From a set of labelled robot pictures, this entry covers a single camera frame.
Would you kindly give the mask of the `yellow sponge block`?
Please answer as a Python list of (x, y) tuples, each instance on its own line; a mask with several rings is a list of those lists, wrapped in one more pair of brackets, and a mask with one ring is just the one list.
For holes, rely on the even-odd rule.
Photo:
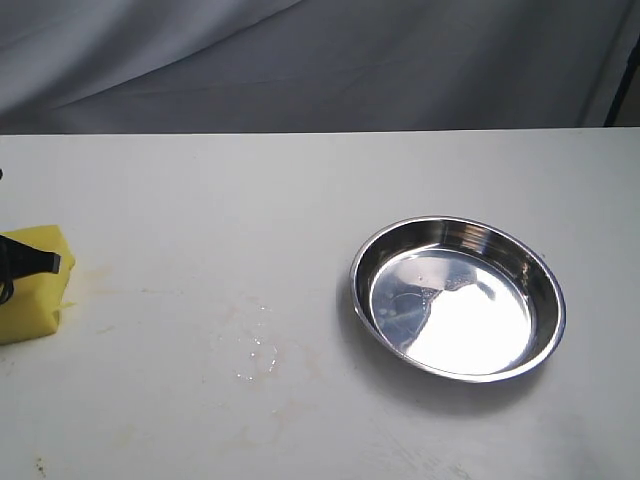
[(61, 256), (58, 274), (1, 277), (1, 343), (32, 340), (56, 333), (59, 311), (75, 258), (57, 225), (29, 227), (1, 236)]

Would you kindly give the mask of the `grey backdrop cloth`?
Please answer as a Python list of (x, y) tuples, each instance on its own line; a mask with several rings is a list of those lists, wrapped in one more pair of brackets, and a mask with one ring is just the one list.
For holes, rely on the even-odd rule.
[(600, 126), (635, 1), (5, 1), (5, 134)]

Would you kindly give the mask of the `round steel pan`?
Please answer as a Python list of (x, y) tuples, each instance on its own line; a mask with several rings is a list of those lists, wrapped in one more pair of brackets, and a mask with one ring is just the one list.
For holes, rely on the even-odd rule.
[(493, 226), (451, 216), (398, 221), (349, 270), (353, 310), (388, 351), (422, 371), (482, 384), (542, 365), (566, 327), (543, 259)]

